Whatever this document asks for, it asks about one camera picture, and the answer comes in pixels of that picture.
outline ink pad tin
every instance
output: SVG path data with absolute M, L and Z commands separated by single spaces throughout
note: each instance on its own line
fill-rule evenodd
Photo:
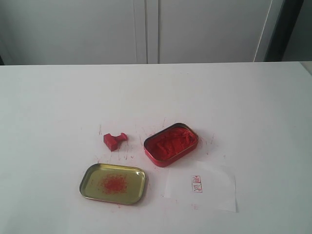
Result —
M 197 134 L 184 123 L 156 133 L 144 141 L 147 157 L 158 167 L 166 167 L 194 150 L 198 144 Z
M 145 178 L 140 168 L 98 163 L 88 168 L 79 190 L 88 199 L 131 205 L 141 199 Z

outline gold tin lid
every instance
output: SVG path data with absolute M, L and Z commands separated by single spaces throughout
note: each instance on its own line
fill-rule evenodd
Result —
M 88 199 L 131 205 L 141 199 L 144 185 L 140 168 L 98 163 L 88 168 L 79 190 Z

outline white paper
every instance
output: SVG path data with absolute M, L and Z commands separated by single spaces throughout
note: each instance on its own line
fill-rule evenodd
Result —
M 236 212 L 235 176 L 226 166 L 181 160 L 169 170 L 164 197 Z

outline cabinet door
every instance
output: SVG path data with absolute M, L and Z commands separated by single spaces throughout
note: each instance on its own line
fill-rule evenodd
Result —
M 146 63 L 144 0 L 0 0 L 6 64 Z
M 264 57 L 283 0 L 147 3 L 149 62 L 250 62 Z

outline white table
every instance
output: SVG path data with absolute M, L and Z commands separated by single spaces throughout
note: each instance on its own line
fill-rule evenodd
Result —
M 298 62 L 0 67 L 0 108 L 0 233 L 312 233 L 312 77 Z M 169 167 L 140 138 L 177 121 L 209 142 L 189 158 L 234 171 L 237 213 L 162 197 Z M 111 154 L 102 135 L 120 132 Z M 98 161 L 144 169 L 144 198 L 83 198 Z

